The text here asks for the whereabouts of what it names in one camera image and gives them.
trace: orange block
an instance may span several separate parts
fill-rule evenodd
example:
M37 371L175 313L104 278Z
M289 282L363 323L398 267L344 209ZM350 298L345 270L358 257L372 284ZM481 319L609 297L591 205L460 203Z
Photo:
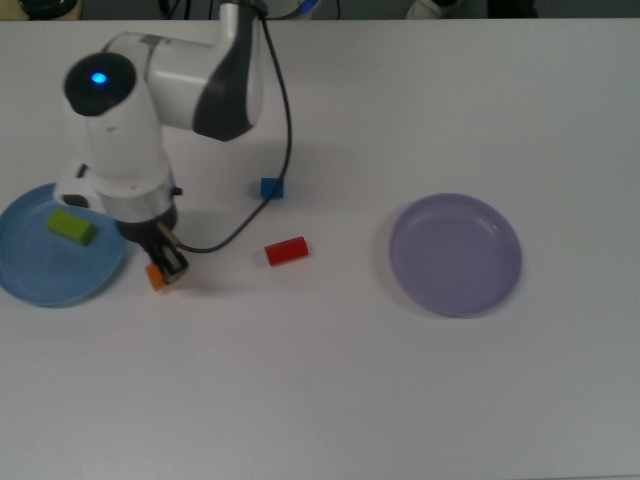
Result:
M153 289L157 292L158 290L162 290L167 284L164 281L164 275L162 275L162 271L160 267L155 263L147 265L147 276L149 277L149 282Z

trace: black cable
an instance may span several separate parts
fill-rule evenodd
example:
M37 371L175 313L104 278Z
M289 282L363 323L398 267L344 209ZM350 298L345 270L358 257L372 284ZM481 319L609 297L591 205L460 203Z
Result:
M180 0L176 0L176 3L174 3L173 7L171 7L171 11L169 12L169 15L167 15L167 20L171 20L173 18L173 14L176 13L176 8L178 8L179 4L180 4Z
M184 5L184 20L189 20L189 17L191 16L191 0L187 0L187 2Z
M291 158L291 142L292 142L292 126L291 126L291 110L289 108L289 97L287 96L287 88L284 84L284 78L282 78L282 70L280 70L280 63L278 62L278 56L276 55L276 49L273 46L273 40L271 40L271 34L269 33L269 27L267 27L267 20L264 15L260 15L260 21L262 22L262 28L264 30L264 36L267 40L267 45L269 46L269 52L271 53L271 59L273 60L273 66L276 70L276 75L278 76L278 83L280 84L280 90L282 91L282 101L284 103L284 111L287 117L287 150L284 155L284 163L282 164L282 170L280 170L280 175L278 176L278 182L271 190L271 193L267 198L265 198L260 205L247 217L247 219L240 224L235 231L227 237L226 240L220 242L218 245L214 245L209 248L194 248L189 247L188 245L184 245L183 243L178 243L177 247L191 253L212 253L220 250L223 247L229 245L242 231L251 223L251 221L256 218L256 216L262 211L264 207L271 201L271 199L275 196L276 192L282 185L284 181L284 177L287 174L287 169L289 168L289 160Z

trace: plate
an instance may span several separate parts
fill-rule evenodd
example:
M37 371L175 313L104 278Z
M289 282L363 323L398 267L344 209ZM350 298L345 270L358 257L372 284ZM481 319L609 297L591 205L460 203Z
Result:
M403 289L448 316L486 312L511 293L522 271L516 232L500 212L467 195L431 195L396 221L389 259Z
M43 307L76 304L99 291L118 272L127 243L112 218L60 205L53 188L25 193L0 216L0 286ZM94 224L91 243L85 247L51 233L46 223L55 209Z

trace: blue plate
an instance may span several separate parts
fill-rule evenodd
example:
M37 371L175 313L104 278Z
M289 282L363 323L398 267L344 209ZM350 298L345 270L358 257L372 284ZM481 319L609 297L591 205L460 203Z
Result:
M54 184L15 200L0 216L0 286L25 302L62 307L87 299L118 272L127 242L106 215L53 200ZM97 229L82 246L51 233L55 209L83 218Z

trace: red block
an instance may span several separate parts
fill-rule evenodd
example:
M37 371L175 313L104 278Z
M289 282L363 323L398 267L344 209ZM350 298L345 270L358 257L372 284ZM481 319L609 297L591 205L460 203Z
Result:
M309 247L307 247L307 242L305 242L304 237L274 243L273 245L264 247L264 251L267 253L269 265L272 267L309 255Z

